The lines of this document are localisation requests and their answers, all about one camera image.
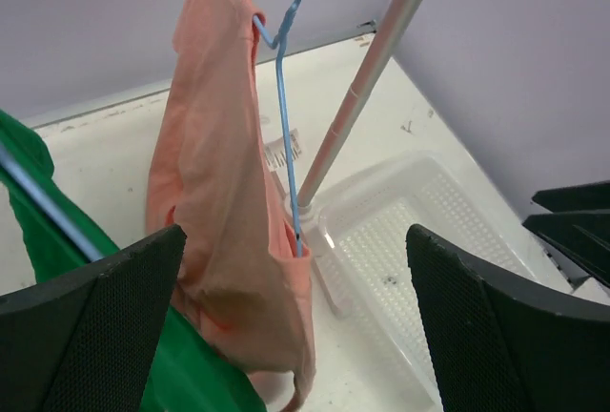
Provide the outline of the pink t shirt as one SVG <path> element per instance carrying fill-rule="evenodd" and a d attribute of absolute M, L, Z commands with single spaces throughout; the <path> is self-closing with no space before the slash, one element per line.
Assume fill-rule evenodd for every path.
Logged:
<path fill-rule="evenodd" d="M 312 255 L 265 160 L 254 70 L 262 19 L 252 0 L 185 0 L 146 228 L 176 224 L 186 235 L 174 307 L 255 383 L 292 373 L 296 411 L 315 376 Z"/>

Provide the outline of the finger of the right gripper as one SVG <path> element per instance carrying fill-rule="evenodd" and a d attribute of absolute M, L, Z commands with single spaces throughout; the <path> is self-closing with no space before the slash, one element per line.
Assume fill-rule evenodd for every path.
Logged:
<path fill-rule="evenodd" d="M 609 182 L 541 190 L 532 200 L 547 212 L 523 226 L 608 286 Z"/>

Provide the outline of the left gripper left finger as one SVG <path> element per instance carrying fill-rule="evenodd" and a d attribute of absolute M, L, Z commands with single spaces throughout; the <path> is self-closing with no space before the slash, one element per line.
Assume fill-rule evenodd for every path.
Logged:
<path fill-rule="evenodd" d="M 138 410 L 185 239 L 165 228 L 2 296 L 2 410 Z"/>

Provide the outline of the blue hanger of pink shirt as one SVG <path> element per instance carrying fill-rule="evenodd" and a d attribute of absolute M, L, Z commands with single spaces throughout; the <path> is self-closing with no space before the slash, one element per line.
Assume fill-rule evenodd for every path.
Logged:
<path fill-rule="evenodd" d="M 274 67 L 277 87 L 278 105 L 282 127 L 282 139 L 287 166 L 287 177 L 289 185 L 290 209 L 292 213 L 293 226 L 295 231 L 296 253 L 299 258 L 303 256 L 303 244 L 301 240 L 301 227 L 299 221 L 297 194 L 295 186 L 295 167 L 292 152 L 291 129 L 289 124 L 289 116 L 287 110 L 285 79 L 283 72 L 283 61 L 288 46 L 288 34 L 295 21 L 296 13 L 302 0 L 293 0 L 289 8 L 287 8 L 282 22 L 275 36 L 267 31 L 262 19 L 255 15 L 253 17 L 254 26 L 259 31 L 262 40 L 271 49 L 276 51 Z"/>

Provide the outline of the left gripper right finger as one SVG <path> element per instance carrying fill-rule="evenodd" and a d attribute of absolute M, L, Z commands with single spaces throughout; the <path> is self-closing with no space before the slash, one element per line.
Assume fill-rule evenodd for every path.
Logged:
<path fill-rule="evenodd" d="M 523 278 L 419 224 L 406 252 L 443 410 L 608 410 L 608 306 Z"/>

